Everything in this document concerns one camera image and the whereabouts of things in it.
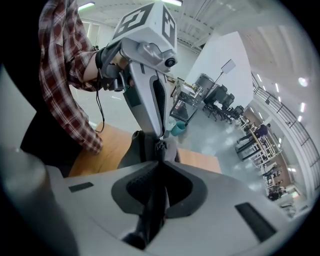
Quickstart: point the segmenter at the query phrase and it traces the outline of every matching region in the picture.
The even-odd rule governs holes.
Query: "railing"
[[[277,98],[259,87],[256,79],[253,77],[254,94],[263,100],[271,109],[273,109],[288,125],[292,134],[298,140],[302,150],[306,155],[307,162],[311,169],[311,174],[314,180],[315,189],[320,187],[320,156],[319,152],[310,138],[305,127],[298,121],[297,117]]]

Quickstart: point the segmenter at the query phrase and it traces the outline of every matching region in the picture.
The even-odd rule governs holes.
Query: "wooden table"
[[[96,128],[101,130],[102,123]],[[103,141],[100,154],[83,150],[75,160],[69,177],[85,176],[113,171],[118,168],[122,157],[131,144],[132,134],[105,123],[104,130],[99,134]],[[190,150],[178,149],[182,164],[198,167],[215,173],[221,173],[217,157],[204,155]]]
[[[255,142],[257,143],[258,147],[260,148],[261,152],[267,157],[267,152],[265,151],[264,147],[262,146],[260,140],[258,140],[257,136],[255,135],[255,133],[250,129],[249,130],[252,137],[254,138]]]

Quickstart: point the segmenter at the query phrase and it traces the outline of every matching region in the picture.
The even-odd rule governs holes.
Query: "hand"
[[[121,56],[121,54],[118,52],[116,56],[112,59],[111,63],[117,64],[122,70],[126,68],[128,65],[128,60]]]

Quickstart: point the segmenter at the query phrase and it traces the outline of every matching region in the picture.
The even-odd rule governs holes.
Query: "red plaid shirt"
[[[78,15],[76,0],[49,0],[39,18],[42,96],[61,127],[86,150],[98,154],[102,140],[89,125],[88,116],[73,98],[69,85],[96,91],[95,82],[83,76],[95,54]]]

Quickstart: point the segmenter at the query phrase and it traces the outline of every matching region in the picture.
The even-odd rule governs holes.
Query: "black jeans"
[[[59,168],[62,176],[68,177],[83,148],[46,110],[35,114],[22,140],[21,149],[38,157],[45,165]]]
[[[239,141],[241,142],[241,141],[244,141],[244,140],[246,140],[246,139],[250,139],[251,137],[252,137],[252,134],[250,133],[250,134],[248,134],[248,135],[240,138]]]

